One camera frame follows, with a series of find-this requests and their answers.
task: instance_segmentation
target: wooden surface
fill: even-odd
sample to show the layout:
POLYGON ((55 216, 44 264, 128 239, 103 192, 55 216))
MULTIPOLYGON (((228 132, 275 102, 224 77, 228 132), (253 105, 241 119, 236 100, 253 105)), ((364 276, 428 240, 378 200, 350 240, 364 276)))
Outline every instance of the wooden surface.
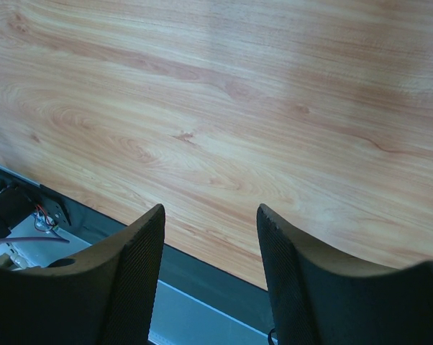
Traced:
POLYGON ((266 203, 433 258, 433 0, 0 1, 0 164, 265 287, 266 203))

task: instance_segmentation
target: light wood tabletop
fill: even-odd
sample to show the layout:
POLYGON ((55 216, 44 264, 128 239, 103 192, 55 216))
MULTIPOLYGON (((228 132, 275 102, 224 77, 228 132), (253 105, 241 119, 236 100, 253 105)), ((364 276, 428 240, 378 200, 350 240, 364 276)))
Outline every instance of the light wood tabletop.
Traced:
POLYGON ((0 0, 0 165, 262 288, 260 203, 433 259, 433 0, 0 0))

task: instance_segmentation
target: wood grain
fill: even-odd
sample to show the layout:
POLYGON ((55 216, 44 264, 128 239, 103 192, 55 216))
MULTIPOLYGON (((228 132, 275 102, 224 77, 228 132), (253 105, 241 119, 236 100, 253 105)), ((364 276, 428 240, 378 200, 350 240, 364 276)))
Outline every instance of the wood grain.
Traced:
POLYGON ((432 259, 433 0, 1 0, 0 164, 261 287, 259 203, 432 259))

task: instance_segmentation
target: wooden table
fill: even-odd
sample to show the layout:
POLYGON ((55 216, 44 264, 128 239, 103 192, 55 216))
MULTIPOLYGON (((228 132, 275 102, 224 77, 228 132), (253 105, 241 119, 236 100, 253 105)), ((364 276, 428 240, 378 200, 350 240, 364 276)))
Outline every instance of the wooden table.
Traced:
POLYGON ((261 202, 433 259, 433 1, 1 0, 0 164, 261 287, 261 202))

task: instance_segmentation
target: purple cable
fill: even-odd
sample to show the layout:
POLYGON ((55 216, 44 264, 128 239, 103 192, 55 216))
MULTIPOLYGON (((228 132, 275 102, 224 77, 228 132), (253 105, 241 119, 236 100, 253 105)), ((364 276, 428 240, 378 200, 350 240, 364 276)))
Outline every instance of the purple cable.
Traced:
POLYGON ((32 242, 32 241, 53 241, 53 242, 63 242, 70 243, 67 239, 64 239, 57 233, 55 233, 58 237, 9 237, 5 239, 0 239, 1 243, 14 243, 14 242, 32 242))

